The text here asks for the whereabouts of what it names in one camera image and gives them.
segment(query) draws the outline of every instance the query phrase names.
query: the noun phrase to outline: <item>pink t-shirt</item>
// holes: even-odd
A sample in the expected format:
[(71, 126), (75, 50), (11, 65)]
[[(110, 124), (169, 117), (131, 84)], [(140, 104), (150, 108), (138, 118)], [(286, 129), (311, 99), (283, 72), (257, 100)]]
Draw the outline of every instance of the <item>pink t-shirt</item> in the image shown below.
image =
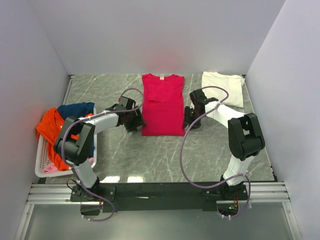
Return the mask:
[(184, 136), (185, 77), (172, 74), (161, 80), (151, 73), (142, 75), (144, 103), (142, 136)]

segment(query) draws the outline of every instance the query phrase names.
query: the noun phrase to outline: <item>black mounting bracket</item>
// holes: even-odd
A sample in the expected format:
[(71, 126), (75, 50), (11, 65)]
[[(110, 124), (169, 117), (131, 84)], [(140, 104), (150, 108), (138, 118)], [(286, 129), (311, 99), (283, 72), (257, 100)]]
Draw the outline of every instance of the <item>black mounting bracket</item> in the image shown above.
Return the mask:
[[(217, 182), (197, 182), (209, 186)], [(71, 202), (99, 202), (78, 186), (72, 188)], [(188, 182), (168, 183), (101, 183), (99, 195), (107, 198), (117, 211), (146, 210), (190, 210), (217, 211), (217, 201), (233, 201), (248, 198), (246, 186), (242, 183), (229, 187), (227, 183), (210, 189), (199, 189)], [(95, 215), (100, 212), (98, 205), (86, 205), (81, 208), (83, 215)], [(112, 212), (108, 203), (103, 204), (103, 213)]]

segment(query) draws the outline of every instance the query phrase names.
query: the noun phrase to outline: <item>marble table surface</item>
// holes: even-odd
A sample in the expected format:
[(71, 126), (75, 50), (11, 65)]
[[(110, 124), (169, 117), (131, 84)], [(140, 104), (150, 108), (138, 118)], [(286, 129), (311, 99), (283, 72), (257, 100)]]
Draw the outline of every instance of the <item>marble table surface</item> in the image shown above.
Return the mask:
[[(185, 106), (191, 100), (189, 93), (201, 87), (201, 74), (179, 74), (185, 77), (183, 98)], [(141, 74), (73, 75), (65, 104), (94, 102), (97, 113), (118, 102), (126, 88), (143, 91)], [(244, 108), (235, 110), (253, 112), (246, 85), (243, 85)], [(141, 103), (136, 91), (125, 96)], [(179, 165), (181, 136), (141, 136), (127, 133), (123, 126), (113, 127), (97, 135), (97, 164), (94, 172), (102, 183), (127, 182), (185, 182)], [(201, 127), (188, 135), (183, 149), (183, 165), (195, 182), (219, 181), (231, 158), (228, 130), (212, 118), (205, 117)], [(248, 177), (252, 181), (273, 181), (273, 169), (266, 150), (251, 162)], [(65, 184), (70, 175), (47, 178), (47, 184)]]

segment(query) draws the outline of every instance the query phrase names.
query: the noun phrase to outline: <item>laundry basket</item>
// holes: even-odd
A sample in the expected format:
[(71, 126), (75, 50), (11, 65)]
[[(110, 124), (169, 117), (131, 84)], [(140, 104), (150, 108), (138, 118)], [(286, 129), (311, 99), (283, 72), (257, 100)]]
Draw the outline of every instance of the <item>laundry basket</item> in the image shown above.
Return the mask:
[[(47, 150), (48, 141), (44, 139), (43, 136), (40, 135), (38, 149), (36, 152), (35, 159), (35, 175), (39, 178), (52, 178), (64, 175), (73, 174), (71, 170), (69, 171), (57, 171), (52, 173), (44, 173), (44, 168), (51, 162), (48, 158), (48, 150)], [(94, 135), (93, 138), (93, 164), (91, 167), (93, 168), (97, 164), (97, 135)]]

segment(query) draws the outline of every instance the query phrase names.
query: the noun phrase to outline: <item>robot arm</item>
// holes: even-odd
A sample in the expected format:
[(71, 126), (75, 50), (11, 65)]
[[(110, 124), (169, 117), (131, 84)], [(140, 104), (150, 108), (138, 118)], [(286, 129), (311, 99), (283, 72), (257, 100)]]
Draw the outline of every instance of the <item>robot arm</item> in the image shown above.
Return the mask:
[[(104, 113), (121, 110), (132, 110), (136, 107), (136, 102), (130, 98), (122, 96), (118, 104), (107, 108)], [(61, 156), (62, 143), (67, 129), (75, 121), (75, 117), (68, 117), (60, 131), (60, 134), (54, 144), (54, 150)], [(90, 119), (75, 125), (69, 132), (65, 147), (64, 154), (66, 161), (73, 167), (76, 175), (81, 183), (92, 192), (99, 192), (99, 178), (93, 172), (88, 155), (92, 147), (94, 135), (113, 127), (124, 125), (127, 132), (137, 131), (137, 127), (144, 124), (140, 110), (131, 112), (116, 112), (109, 113)], [(73, 139), (71, 135), (79, 135), (77, 140)]]
[[(254, 113), (242, 113), (220, 104), (216, 98), (205, 96), (201, 89), (190, 93), (193, 106), (186, 106), (184, 110), (184, 126), (191, 124), (202, 114), (212, 110), (218, 104), (218, 108), (209, 113), (207, 117), (213, 118), (228, 128), (229, 148), (231, 159), (227, 170), (221, 180), (237, 174), (246, 174), (246, 171), (254, 159), (265, 147), (265, 140), (260, 128), (257, 115)], [(200, 120), (195, 128), (201, 126)], [(243, 182), (243, 177), (235, 177), (227, 181), (229, 186), (237, 186)]]

